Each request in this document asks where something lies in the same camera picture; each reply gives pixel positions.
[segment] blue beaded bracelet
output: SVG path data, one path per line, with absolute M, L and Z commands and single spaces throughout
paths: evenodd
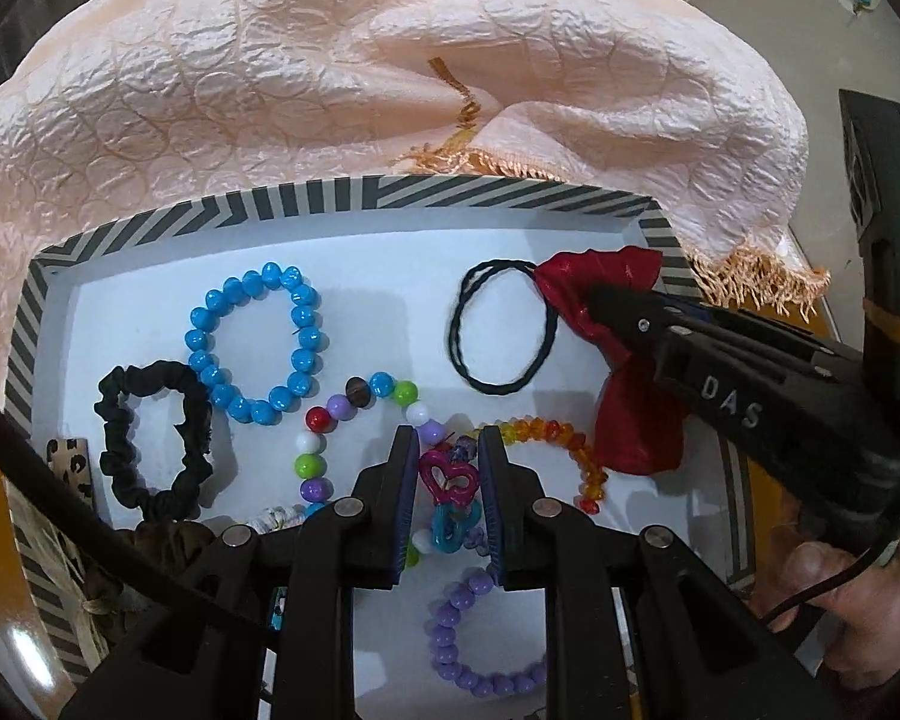
M 227 381 L 226 372 L 218 365 L 207 348 L 211 333 L 220 324 L 221 317 L 229 314 L 234 306 L 250 302 L 250 298 L 261 298 L 268 290 L 286 290 L 290 293 L 293 309 L 290 320 L 298 327 L 296 338 L 300 344 L 290 356 L 293 373 L 285 386 L 275 386 L 266 400 L 246 398 Z M 317 365 L 316 351 L 323 340 L 323 333 L 317 330 L 319 302 L 317 290 L 303 281 L 300 269 L 290 266 L 285 271 L 276 263 L 266 263 L 258 274 L 247 271 L 243 278 L 226 279 L 219 290 L 210 290 L 204 299 L 204 306 L 197 306 L 190 312 L 190 322 L 194 329 L 183 337 L 192 352 L 188 365 L 197 372 L 199 380 L 210 391 L 210 402 L 237 422 L 256 422 L 258 425 L 272 425 L 279 421 L 281 412 L 288 412 L 298 398 L 306 397 L 313 386 L 310 374 Z
M 472 608 L 477 599 L 490 593 L 496 584 L 490 572 L 482 568 L 468 570 L 463 575 L 461 584 L 450 591 L 446 601 L 434 612 L 434 618 L 428 626 L 434 671 L 442 680 L 454 683 L 477 698 L 529 693 L 547 680 L 547 667 L 543 661 L 509 675 L 478 674 L 461 663 L 460 650 L 456 645 L 456 625 L 461 621 L 461 613 Z

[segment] human hand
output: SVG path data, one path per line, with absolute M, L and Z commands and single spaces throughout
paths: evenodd
M 799 503 L 788 498 L 784 517 L 797 520 Z M 807 541 L 793 524 L 770 532 L 766 569 L 757 575 L 749 607 L 762 616 L 781 601 L 818 581 L 829 579 L 856 559 L 842 550 Z M 850 690 L 883 685 L 900 670 L 900 546 L 888 565 L 871 566 L 856 579 L 809 602 L 832 611 L 847 623 L 830 645 L 823 664 Z M 787 628 L 797 610 L 770 624 L 774 632 Z

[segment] red satin ribbon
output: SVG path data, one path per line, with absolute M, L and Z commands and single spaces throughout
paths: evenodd
M 639 476 L 679 467 L 688 410 L 653 384 L 653 358 L 632 354 L 609 328 L 590 318 L 586 297 L 598 284 L 651 290 L 662 261 L 659 251 L 638 247 L 562 252 L 533 273 L 538 289 L 564 322 L 600 348 L 610 363 L 612 375 L 597 410 L 594 459 L 608 469 Z

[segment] orange beaded bracelet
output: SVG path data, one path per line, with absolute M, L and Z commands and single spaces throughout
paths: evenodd
M 580 467 L 581 480 L 580 496 L 574 499 L 574 504 L 585 514 L 598 514 L 600 512 L 599 501 L 605 498 L 604 483 L 607 481 L 607 471 L 600 468 L 593 460 L 593 447 L 586 442 L 586 434 L 580 433 L 568 422 L 549 421 L 534 416 L 529 419 L 511 419 L 509 422 L 497 421 L 500 435 L 504 445 L 510 446 L 516 442 L 547 442 L 562 446 L 570 452 L 570 457 Z M 478 437 L 481 425 L 470 431 L 471 437 Z

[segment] black cable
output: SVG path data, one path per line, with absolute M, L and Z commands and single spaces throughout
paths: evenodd
M 0 412 L 0 471 L 44 517 L 103 570 L 125 581 L 162 607 L 204 620 L 222 631 L 266 642 L 277 650 L 276 635 L 242 614 L 214 603 L 203 593 L 170 579 L 147 562 L 101 522 L 92 509 L 70 492 Z
M 463 362 L 463 353 L 460 349 L 460 322 L 463 316 L 463 309 L 476 295 L 477 290 L 480 290 L 487 283 L 488 279 L 504 271 L 520 271 L 521 274 L 528 275 L 530 280 L 533 280 L 533 271 L 535 270 L 536 266 L 533 263 L 524 260 L 487 260 L 485 263 L 473 266 L 463 276 L 463 281 L 460 283 L 460 292 L 457 294 L 457 304 L 453 310 L 453 317 L 450 317 L 450 328 L 447 331 L 447 355 L 450 357 L 450 365 L 453 365 L 453 369 L 477 392 L 482 392 L 485 395 L 511 395 L 514 392 L 519 392 L 530 384 L 530 380 L 540 370 L 540 365 L 543 365 L 543 362 L 550 355 L 550 350 L 554 346 L 554 339 L 557 338 L 558 314 L 557 309 L 550 305 L 546 298 L 543 298 L 547 310 L 546 323 L 543 329 L 543 343 L 540 343 L 539 351 L 527 369 L 519 378 L 509 384 L 487 384 L 487 382 L 475 379 L 470 375 L 470 371 L 467 370 L 466 363 Z
M 869 547 L 863 555 L 857 557 L 857 560 L 853 562 L 853 565 L 848 566 L 839 574 L 834 574 L 829 579 L 818 581 L 816 584 L 807 587 L 807 589 L 780 602 L 760 618 L 760 623 L 762 625 L 769 625 L 773 620 L 792 610 L 792 608 L 797 608 L 799 605 L 806 604 L 824 593 L 837 589 L 841 584 L 846 584 L 848 581 L 856 579 L 876 562 L 876 560 L 885 552 L 887 547 L 890 546 L 890 543 L 895 538 L 898 538 L 899 533 L 900 505 L 896 512 L 890 517 L 887 522 L 887 527 L 880 533 L 877 541 Z
M 145 522 L 186 519 L 197 506 L 200 485 L 213 473 L 206 459 L 210 451 L 210 399 L 192 368 L 182 362 L 158 360 L 145 368 L 115 367 L 98 385 L 101 399 L 93 408 L 103 418 L 106 451 L 100 469 L 113 479 L 111 488 L 121 506 L 140 507 Z M 183 439 L 183 471 L 169 490 L 151 493 L 141 487 L 133 467 L 135 451 L 127 438 L 133 413 L 125 405 L 127 395 L 149 397 L 161 389 L 183 394 L 183 423 L 175 425 Z

